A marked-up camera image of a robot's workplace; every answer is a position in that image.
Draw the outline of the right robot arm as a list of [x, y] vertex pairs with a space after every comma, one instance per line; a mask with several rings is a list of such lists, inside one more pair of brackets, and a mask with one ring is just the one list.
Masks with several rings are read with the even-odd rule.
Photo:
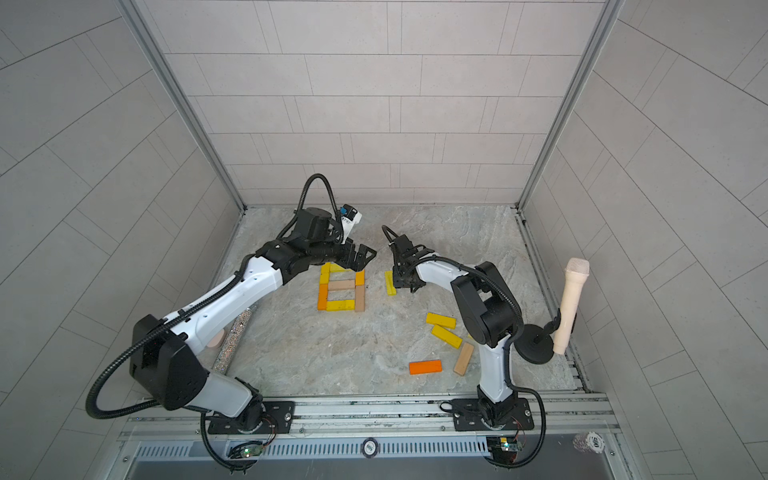
[[512, 382], [511, 346], [524, 333], [522, 309], [496, 266], [475, 267], [415, 245], [405, 235], [382, 228], [393, 255], [393, 285], [415, 292], [428, 283], [453, 293], [464, 327], [479, 345], [477, 415], [491, 429], [531, 430], [530, 407]]

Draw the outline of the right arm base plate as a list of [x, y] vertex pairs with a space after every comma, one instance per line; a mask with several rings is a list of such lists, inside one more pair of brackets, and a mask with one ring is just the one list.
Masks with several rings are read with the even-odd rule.
[[522, 430], [535, 428], [528, 400], [510, 396], [498, 403], [483, 398], [457, 398], [444, 401], [440, 409], [448, 413], [459, 432]]

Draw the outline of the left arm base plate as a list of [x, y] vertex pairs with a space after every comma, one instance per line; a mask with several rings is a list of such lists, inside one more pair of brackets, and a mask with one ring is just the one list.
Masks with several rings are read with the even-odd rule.
[[238, 417], [214, 414], [207, 418], [207, 433], [213, 435], [287, 434], [296, 404], [292, 401], [262, 401], [248, 406]]

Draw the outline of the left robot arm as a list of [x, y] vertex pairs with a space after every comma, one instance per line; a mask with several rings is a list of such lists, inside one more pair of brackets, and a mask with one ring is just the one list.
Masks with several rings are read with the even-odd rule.
[[[349, 237], [362, 217], [354, 207], [332, 201], [330, 210], [308, 208], [308, 192], [302, 189], [293, 217], [277, 237], [246, 255], [227, 280], [162, 319], [147, 315], [136, 324], [132, 345], [97, 376], [88, 391], [85, 411], [90, 417], [113, 419], [161, 406], [169, 411], [212, 411], [254, 428], [259, 402], [256, 389], [212, 373], [200, 364], [198, 353], [248, 307], [311, 266], [335, 263], [360, 272], [376, 256], [375, 250], [355, 245]], [[104, 410], [98, 405], [98, 396], [124, 363], [130, 365], [131, 376], [151, 398], [130, 407]]]

